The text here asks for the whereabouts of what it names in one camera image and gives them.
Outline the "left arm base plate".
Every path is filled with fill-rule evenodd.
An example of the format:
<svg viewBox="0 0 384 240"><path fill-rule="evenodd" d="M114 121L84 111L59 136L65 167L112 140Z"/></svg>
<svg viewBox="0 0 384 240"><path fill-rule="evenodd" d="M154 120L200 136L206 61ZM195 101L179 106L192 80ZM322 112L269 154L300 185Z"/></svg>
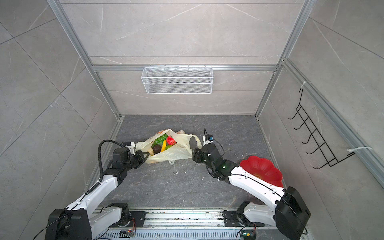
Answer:
<svg viewBox="0 0 384 240"><path fill-rule="evenodd" d="M112 224L110 228L129 228L129 229L133 229L133 227L143 228L145 219L146 219L145 211L130 212L130 215L126 217L125 220L123 220L122 222L119 221L115 224Z"/></svg>

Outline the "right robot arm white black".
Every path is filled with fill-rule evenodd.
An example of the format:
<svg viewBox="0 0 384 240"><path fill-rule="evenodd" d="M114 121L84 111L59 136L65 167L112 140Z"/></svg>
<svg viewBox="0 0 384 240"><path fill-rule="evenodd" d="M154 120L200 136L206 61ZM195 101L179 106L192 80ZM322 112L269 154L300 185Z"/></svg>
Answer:
<svg viewBox="0 0 384 240"><path fill-rule="evenodd" d="M273 226L290 240L307 235L311 212L300 193L292 187L285 189L270 184L224 159L214 141L212 135L204 135L193 151L193 161L205 164L211 177L243 189L263 202L257 205L245 201L237 209L236 218L243 228L260 224Z"/></svg>

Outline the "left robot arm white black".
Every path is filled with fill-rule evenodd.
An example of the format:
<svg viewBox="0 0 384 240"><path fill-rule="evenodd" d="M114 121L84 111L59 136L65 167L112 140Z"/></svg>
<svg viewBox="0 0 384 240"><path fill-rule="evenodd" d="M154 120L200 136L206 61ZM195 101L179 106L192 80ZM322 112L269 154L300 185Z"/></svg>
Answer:
<svg viewBox="0 0 384 240"><path fill-rule="evenodd" d="M139 168L150 153L132 146L115 149L102 179L64 209L54 210L48 219L46 240L92 240L112 225L133 224L127 204L109 204L95 213L102 201L127 177L128 171Z"/></svg>

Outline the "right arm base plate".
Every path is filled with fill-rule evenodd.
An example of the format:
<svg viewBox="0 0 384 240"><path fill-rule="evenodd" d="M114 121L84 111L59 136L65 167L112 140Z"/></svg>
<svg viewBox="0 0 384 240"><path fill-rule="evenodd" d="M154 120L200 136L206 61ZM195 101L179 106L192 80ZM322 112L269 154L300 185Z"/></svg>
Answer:
<svg viewBox="0 0 384 240"><path fill-rule="evenodd" d="M242 214L238 214L236 211L224 210L222 211L222 217L224 219L225 227L265 226L265 224L259 222L251 223L249 220L246 219L246 217L244 217Z"/></svg>

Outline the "translucent yellowish plastic bag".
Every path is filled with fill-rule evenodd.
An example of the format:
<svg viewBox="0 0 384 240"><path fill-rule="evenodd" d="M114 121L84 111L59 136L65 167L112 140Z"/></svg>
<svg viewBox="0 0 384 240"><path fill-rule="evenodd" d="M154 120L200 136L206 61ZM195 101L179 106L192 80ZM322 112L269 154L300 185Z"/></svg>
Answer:
<svg viewBox="0 0 384 240"><path fill-rule="evenodd" d="M183 130L174 132L171 129L162 130L156 133L151 138L147 139L144 142L136 143L136 151L142 150L143 152L148 152L149 148L152 148L152 144L163 134L171 136L177 143L173 146L166 146L163 152L160 152L156 155L149 156L146 163L155 164L160 162L169 162L171 165L177 160L188 160L193 157L193 150L190 148L189 140L191 137L195 137L198 143L198 149L202 148L202 143L196 135L186 134Z"/></svg>

